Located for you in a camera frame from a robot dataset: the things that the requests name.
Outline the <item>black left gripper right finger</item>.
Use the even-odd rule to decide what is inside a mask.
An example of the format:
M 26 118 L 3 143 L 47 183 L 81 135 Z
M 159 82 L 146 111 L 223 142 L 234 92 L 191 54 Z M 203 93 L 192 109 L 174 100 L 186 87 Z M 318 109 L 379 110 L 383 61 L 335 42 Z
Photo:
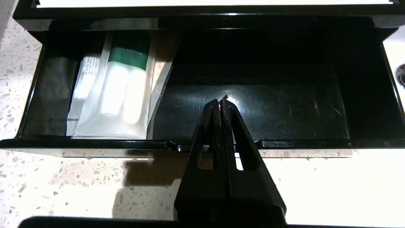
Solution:
M 286 205 L 242 116 L 220 101 L 221 131 L 231 217 L 236 222 L 285 222 Z

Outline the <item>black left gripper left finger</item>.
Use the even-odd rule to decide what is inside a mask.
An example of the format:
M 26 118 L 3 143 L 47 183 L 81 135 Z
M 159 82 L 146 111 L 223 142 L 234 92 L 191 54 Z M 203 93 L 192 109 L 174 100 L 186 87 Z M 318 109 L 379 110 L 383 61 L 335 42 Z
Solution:
M 211 170 L 199 167 L 205 143 L 212 153 Z M 179 221 L 220 220 L 227 202 L 223 143 L 219 102 L 214 99 L 204 106 L 178 188 L 174 208 Z

